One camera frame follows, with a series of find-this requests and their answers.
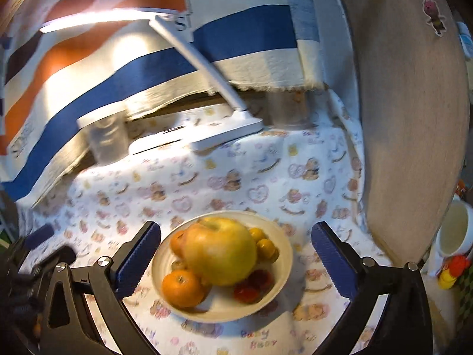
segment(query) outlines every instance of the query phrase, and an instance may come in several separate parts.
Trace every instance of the white lamp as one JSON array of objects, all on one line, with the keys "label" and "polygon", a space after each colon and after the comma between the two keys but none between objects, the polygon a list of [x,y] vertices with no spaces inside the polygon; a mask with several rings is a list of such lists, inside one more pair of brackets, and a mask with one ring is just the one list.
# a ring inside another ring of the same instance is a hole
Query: white lamp
[{"label": "white lamp", "polygon": [[112,9],[61,17],[46,22],[40,29],[41,32],[48,33],[98,22],[149,20],[151,28],[176,48],[196,69],[204,73],[207,80],[235,110],[232,116],[212,124],[178,127],[175,131],[165,131],[136,140],[129,147],[131,154],[178,140],[185,141],[192,150],[203,150],[263,129],[263,121],[251,115],[244,101],[217,69],[193,45],[180,36],[174,25],[166,22],[173,21],[175,14],[177,11],[166,9]]}]

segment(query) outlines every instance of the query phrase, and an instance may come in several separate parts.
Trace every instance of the striped cloth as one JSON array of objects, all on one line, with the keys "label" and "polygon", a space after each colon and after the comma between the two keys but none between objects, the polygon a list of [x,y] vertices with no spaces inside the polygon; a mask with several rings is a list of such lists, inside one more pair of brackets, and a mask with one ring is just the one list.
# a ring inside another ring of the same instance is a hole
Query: striped cloth
[{"label": "striped cloth", "polygon": [[178,10],[185,39],[240,89],[322,87],[313,0],[25,0],[0,46],[0,178],[20,206],[34,205],[87,151],[82,115],[123,101],[134,119],[212,93],[147,22],[39,32],[58,17],[117,7]]}]

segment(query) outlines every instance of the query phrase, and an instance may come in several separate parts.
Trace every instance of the screw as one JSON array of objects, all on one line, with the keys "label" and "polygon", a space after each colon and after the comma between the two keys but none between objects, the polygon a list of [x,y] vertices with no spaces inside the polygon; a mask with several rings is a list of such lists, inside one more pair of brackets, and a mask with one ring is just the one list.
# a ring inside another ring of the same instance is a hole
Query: screw
[{"label": "screw", "polygon": [[98,265],[105,267],[110,263],[111,259],[108,256],[102,256],[97,260]]},{"label": "screw", "polygon": [[58,263],[56,265],[56,271],[61,272],[62,270],[66,269],[66,263]]},{"label": "screw", "polygon": [[363,265],[365,265],[366,267],[374,267],[376,265],[376,262],[375,260],[372,258],[372,257],[369,257],[369,256],[366,256],[364,257],[361,262],[363,263]]},{"label": "screw", "polygon": [[410,269],[411,271],[417,271],[417,264],[413,262],[407,263],[407,268]]}]

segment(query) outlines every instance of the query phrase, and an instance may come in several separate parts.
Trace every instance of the yellow apple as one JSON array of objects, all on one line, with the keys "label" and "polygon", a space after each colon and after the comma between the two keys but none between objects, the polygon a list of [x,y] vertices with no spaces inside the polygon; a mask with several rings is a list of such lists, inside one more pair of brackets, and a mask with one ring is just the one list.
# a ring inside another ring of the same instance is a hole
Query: yellow apple
[{"label": "yellow apple", "polygon": [[233,219],[200,218],[185,233],[184,259],[188,268],[220,286],[246,279],[256,265],[256,243],[247,228]]}]

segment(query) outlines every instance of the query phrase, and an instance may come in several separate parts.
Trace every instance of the plate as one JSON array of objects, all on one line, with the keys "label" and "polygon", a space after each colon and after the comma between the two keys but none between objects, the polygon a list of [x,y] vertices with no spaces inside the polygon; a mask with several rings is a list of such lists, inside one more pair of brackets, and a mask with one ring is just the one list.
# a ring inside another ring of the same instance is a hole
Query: plate
[{"label": "plate", "polygon": [[[254,304],[244,304],[233,298],[233,287],[213,286],[209,296],[194,309],[181,310],[171,306],[161,293],[163,278],[171,273],[171,264],[177,257],[169,246],[171,236],[180,230],[185,230],[199,218],[219,216],[238,220],[247,228],[261,228],[269,239],[279,249],[278,260],[274,263],[261,263],[257,268],[265,268],[273,273],[274,286]],[[269,219],[244,211],[217,211],[200,215],[174,229],[160,244],[151,263],[151,277],[161,302],[176,315],[200,323],[224,323],[238,320],[254,314],[271,302],[286,284],[292,269],[292,246],[282,229]]]}]

